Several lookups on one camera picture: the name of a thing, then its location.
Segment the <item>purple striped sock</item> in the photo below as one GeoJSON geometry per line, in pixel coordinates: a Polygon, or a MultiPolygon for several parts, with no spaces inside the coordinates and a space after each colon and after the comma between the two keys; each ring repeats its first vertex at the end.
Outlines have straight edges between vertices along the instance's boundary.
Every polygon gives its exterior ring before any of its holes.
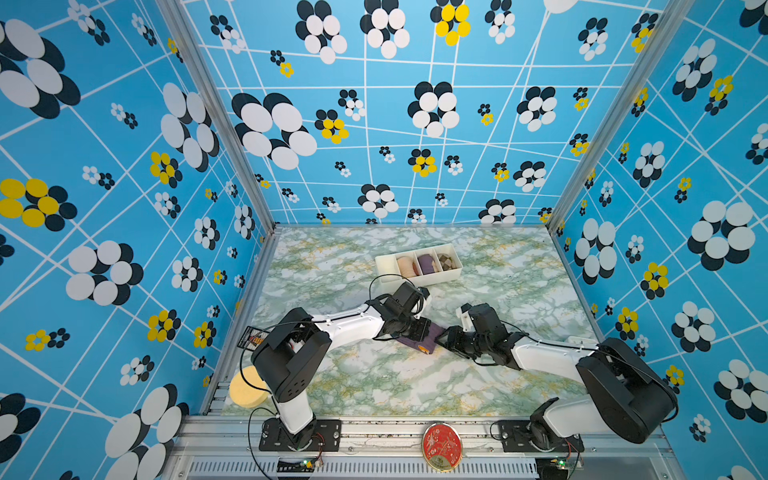
{"type": "Polygon", "coordinates": [[[437,339],[445,332],[445,328],[434,323],[424,325],[417,331],[402,335],[397,341],[421,353],[431,355],[437,348],[437,339]]]}

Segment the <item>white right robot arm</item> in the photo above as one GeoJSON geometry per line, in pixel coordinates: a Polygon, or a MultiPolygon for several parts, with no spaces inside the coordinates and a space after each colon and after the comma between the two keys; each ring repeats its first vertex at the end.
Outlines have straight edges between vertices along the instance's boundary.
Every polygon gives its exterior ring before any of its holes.
{"type": "Polygon", "coordinates": [[[529,417],[529,441],[552,450],[561,440],[612,432],[641,444],[661,424],[679,413],[678,399],[638,354],[623,341],[573,344],[545,341],[503,322],[483,303],[458,309],[460,326],[437,337],[443,348],[480,366],[537,371],[579,382],[586,394],[571,400],[553,397],[529,417]]]}

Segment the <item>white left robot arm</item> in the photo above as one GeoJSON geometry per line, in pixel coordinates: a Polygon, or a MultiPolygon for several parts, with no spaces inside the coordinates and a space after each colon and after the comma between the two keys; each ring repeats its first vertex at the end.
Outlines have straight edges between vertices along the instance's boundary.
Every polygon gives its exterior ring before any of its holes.
{"type": "Polygon", "coordinates": [[[305,390],[329,351],[363,340],[422,340],[429,331],[423,316],[429,298],[427,288],[404,282],[393,293],[340,313],[290,310],[251,355],[284,430],[297,436],[314,425],[305,390]]]}

